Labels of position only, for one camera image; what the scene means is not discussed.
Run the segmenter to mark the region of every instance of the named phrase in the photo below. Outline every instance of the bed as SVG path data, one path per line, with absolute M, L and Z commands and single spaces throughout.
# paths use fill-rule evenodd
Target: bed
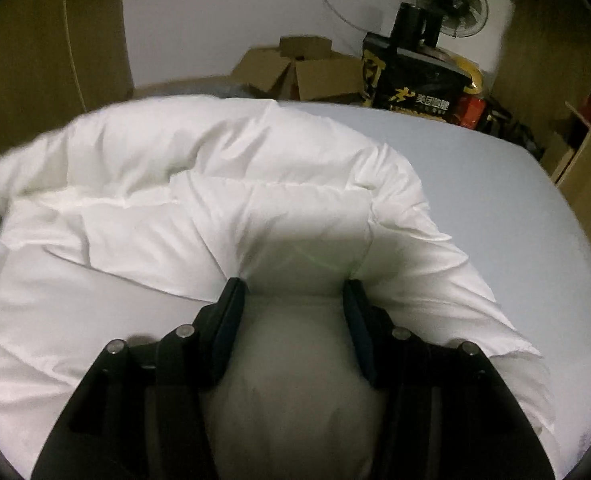
M 568 473 L 591 444 L 591 247 L 547 174 L 526 150 L 464 128 L 380 110 L 295 106 L 387 142 L 412 163 L 432 219 L 544 355 Z

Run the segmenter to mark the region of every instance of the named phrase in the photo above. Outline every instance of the wall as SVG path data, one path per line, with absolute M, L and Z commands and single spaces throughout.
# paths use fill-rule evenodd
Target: wall
M 360 27 L 388 35 L 402 1 L 330 0 Z M 486 30 L 474 38 L 440 44 L 494 72 L 510 0 L 489 0 Z M 322 0 L 124 0 L 128 55 L 136 87 L 226 74 L 252 45 L 276 44 L 281 35 L 319 34 L 334 48 L 359 54 L 364 33 L 341 22 Z

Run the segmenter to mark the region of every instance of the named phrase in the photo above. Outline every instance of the silver bolt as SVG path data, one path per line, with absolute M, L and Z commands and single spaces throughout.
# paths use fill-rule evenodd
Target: silver bolt
M 180 325 L 176 329 L 176 336 L 184 339 L 186 337 L 192 336 L 195 331 L 196 329 L 193 328 L 193 325 L 187 323 L 186 325 Z
M 393 330 L 391 330 L 391 335 L 395 337 L 398 341 L 406 341 L 411 337 L 411 332 L 406 328 L 397 326 Z
M 110 354 L 118 354 L 124 350 L 126 343 L 122 341 L 122 339 L 114 339 L 113 341 L 109 341 L 108 345 L 105 346 L 107 352 Z
M 465 341 L 462 343 L 462 349 L 467 355 L 476 355 L 480 351 L 480 347 L 471 341 Z

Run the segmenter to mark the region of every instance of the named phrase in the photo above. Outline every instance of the white blanket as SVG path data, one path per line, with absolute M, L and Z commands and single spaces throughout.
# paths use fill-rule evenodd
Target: white blanket
M 386 397 L 341 312 L 357 278 L 396 324 L 492 356 L 555 468 L 546 365 L 428 211 L 398 153 L 272 101 L 131 102 L 8 153 L 0 449 L 28 478 L 109 340 L 156 340 L 240 276 L 234 355 L 202 399 L 221 478 L 366 478 Z

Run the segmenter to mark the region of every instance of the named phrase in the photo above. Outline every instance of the brown cabinet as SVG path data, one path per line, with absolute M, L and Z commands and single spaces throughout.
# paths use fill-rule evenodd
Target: brown cabinet
M 0 0 L 0 154 L 132 89 L 122 0 Z

